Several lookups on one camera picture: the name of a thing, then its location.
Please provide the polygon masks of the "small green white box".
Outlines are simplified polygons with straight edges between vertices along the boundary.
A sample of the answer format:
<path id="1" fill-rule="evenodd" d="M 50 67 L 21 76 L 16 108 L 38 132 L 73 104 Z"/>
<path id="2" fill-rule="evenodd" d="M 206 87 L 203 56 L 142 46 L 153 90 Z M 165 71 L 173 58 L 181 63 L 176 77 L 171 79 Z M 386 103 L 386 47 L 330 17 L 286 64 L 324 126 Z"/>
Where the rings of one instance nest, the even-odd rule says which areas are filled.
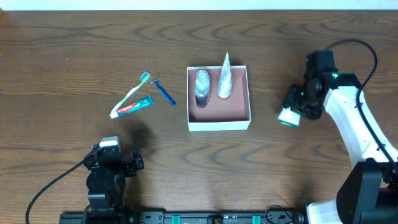
<path id="1" fill-rule="evenodd" d="M 281 124 L 296 128 L 300 124 L 300 114 L 292 111 L 290 107 L 282 108 L 277 120 Z"/>

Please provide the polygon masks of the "Colgate toothpaste tube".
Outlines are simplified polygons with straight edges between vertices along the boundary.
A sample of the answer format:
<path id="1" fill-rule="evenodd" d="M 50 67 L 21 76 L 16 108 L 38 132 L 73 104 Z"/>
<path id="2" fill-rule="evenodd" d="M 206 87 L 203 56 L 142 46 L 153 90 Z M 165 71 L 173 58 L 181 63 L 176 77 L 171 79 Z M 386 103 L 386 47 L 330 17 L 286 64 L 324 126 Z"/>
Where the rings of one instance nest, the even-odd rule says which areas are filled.
<path id="1" fill-rule="evenodd" d="M 109 116 L 111 119 L 118 118 L 124 116 L 125 114 L 129 114 L 135 112 L 137 110 L 141 110 L 148 106 L 152 106 L 154 101 L 151 96 L 147 96 L 141 100 L 131 103 L 130 105 L 122 107 L 123 101 L 119 102 L 110 112 Z"/>

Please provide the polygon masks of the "white patterned cream tube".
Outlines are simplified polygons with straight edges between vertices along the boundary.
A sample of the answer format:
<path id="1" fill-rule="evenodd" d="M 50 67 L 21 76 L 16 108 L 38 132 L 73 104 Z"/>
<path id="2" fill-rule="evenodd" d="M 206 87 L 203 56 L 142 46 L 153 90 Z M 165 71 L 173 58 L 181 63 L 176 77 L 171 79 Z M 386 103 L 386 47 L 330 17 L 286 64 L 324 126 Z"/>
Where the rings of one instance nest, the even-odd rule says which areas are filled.
<path id="1" fill-rule="evenodd" d="M 227 99 L 232 92 L 233 76 L 229 59 L 229 52 L 226 53 L 223 66 L 221 68 L 220 78 L 218 82 L 217 95 L 220 98 Z"/>

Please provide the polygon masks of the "blue disposable razor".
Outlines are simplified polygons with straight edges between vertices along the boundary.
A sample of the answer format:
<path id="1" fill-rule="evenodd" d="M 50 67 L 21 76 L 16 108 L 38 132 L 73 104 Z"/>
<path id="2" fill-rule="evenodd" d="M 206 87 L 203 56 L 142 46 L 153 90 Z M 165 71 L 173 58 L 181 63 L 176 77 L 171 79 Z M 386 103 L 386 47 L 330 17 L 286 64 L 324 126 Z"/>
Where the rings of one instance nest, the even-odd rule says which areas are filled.
<path id="1" fill-rule="evenodd" d="M 153 85 L 157 87 L 160 93 L 164 96 L 164 98 L 172 105 L 175 106 L 175 100 L 167 93 L 167 91 L 159 84 L 162 81 L 162 78 L 158 78 L 156 80 L 151 81 Z"/>

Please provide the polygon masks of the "green white toothbrush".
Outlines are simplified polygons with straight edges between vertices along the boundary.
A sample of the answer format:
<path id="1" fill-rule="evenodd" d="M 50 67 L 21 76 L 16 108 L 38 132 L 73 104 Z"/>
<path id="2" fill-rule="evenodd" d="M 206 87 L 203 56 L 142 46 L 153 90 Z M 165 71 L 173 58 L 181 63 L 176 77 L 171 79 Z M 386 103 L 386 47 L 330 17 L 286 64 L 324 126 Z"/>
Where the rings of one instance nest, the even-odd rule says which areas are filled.
<path id="1" fill-rule="evenodd" d="M 149 80 L 150 76 L 151 76 L 151 73 L 150 73 L 150 72 L 147 72 L 147 71 L 145 71 L 145 72 L 141 75 L 141 77 L 140 77 L 141 83 L 138 84 L 138 86 L 132 88 L 132 89 L 127 93 L 127 95 L 126 95 L 119 103 L 117 103 L 117 104 L 114 106 L 114 108 L 111 110 L 111 112 L 110 112 L 110 114 L 109 114 L 110 117 L 111 117 L 111 119 L 114 119 L 114 118 L 117 118 L 117 117 L 118 117 L 117 110 L 122 106 L 122 104 L 123 104 L 123 103 L 124 103 L 136 90 L 140 89 L 140 87 L 141 87 L 143 84 L 145 84 L 146 81 Z"/>

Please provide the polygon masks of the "clear bottle dark liquid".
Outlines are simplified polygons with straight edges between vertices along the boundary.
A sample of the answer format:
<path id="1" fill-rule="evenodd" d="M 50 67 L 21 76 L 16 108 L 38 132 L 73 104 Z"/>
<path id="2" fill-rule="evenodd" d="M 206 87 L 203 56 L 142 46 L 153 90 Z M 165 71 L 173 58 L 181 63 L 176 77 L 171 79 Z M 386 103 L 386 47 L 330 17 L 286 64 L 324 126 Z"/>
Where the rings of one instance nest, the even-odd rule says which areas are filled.
<path id="1" fill-rule="evenodd" d="M 195 100 L 199 108 L 204 108 L 210 100 L 211 79 L 206 70 L 199 70 L 195 79 Z"/>

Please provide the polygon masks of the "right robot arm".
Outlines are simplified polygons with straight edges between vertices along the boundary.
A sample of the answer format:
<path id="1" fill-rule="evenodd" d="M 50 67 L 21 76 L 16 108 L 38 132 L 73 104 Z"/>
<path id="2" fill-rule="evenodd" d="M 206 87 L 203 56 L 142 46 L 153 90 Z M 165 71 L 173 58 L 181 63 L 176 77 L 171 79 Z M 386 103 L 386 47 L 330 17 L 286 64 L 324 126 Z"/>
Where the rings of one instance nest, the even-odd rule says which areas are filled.
<path id="1" fill-rule="evenodd" d="M 374 119 L 353 73 L 341 73 L 330 50 L 306 57 L 302 86 L 292 85 L 278 122 L 297 127 L 301 118 L 335 122 L 352 165 L 337 196 L 306 206 L 307 223 L 397 223 L 397 149 Z"/>

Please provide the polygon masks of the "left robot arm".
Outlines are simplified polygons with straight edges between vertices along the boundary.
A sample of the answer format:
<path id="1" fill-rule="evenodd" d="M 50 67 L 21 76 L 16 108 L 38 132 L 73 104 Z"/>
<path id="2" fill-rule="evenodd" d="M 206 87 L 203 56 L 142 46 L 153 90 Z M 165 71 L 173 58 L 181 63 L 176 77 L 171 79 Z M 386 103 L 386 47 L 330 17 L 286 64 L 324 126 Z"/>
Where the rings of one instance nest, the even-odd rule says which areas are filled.
<path id="1" fill-rule="evenodd" d="M 92 146 L 85 157 L 90 171 L 86 180 L 92 217 L 120 217 L 126 178 L 134 177 L 144 169 L 144 161 L 136 141 L 132 142 L 131 157 L 122 160 L 121 145 L 116 136 L 103 138 Z"/>

